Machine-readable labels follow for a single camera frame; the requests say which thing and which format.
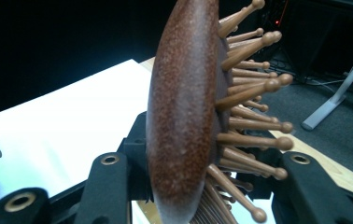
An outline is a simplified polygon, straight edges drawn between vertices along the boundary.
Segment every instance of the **speckled brown surface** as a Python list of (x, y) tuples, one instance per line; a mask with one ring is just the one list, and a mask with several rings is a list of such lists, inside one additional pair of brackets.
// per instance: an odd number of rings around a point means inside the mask
[(195, 213), (211, 148), (218, 0), (179, 0), (156, 54), (148, 101), (148, 166), (165, 223)]

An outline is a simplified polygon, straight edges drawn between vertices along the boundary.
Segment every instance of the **white surface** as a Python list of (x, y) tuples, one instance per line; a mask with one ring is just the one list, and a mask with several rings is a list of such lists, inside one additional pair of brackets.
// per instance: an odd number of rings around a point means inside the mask
[(85, 180), (147, 110), (149, 82), (128, 61), (0, 112), (0, 199), (28, 187), (51, 197)]

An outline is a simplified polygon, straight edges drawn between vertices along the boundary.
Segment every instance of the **metal stand leg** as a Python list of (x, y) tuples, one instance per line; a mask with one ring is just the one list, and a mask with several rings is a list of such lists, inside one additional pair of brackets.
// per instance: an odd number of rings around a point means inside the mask
[(303, 123), (302, 127), (308, 131), (311, 131), (317, 127), (317, 125), (325, 119), (343, 100), (346, 98), (345, 93), (348, 87), (353, 82), (353, 69), (348, 74), (348, 77), (343, 82), (342, 86), (337, 90), (333, 97), (331, 97), (325, 104), (318, 108), (310, 117), (308, 117)]

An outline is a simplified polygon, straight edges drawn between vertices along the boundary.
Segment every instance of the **metal ring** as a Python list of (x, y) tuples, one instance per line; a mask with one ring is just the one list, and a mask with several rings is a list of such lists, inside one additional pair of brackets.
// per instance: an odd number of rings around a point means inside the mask
[(119, 161), (119, 157), (115, 155), (105, 156), (101, 159), (103, 165), (113, 165)]
[(33, 192), (24, 192), (24, 193), (18, 194), (13, 198), (11, 198), (5, 204), (5, 210), (7, 212), (21, 211), (22, 209), (31, 205), (35, 201), (35, 199), (36, 199), (36, 195)]
[(297, 163), (303, 164), (303, 165), (307, 165), (310, 163), (310, 160), (308, 158), (306, 158), (305, 156), (302, 155), (298, 155), (298, 154), (293, 154), (290, 156), (290, 158)]

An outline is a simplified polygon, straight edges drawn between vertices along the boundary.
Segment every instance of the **gray floor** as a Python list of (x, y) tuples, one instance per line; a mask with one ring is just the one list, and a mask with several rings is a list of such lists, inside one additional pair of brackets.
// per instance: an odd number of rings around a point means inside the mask
[[(309, 83), (318, 83), (319, 79)], [(268, 115), (294, 124), (293, 134), (306, 144), (341, 163), (353, 171), (353, 85), (346, 99), (325, 118), (315, 130), (306, 131), (301, 123), (325, 103), (339, 84), (312, 86), (294, 83), (273, 94), (263, 95), (262, 102), (268, 104)]]

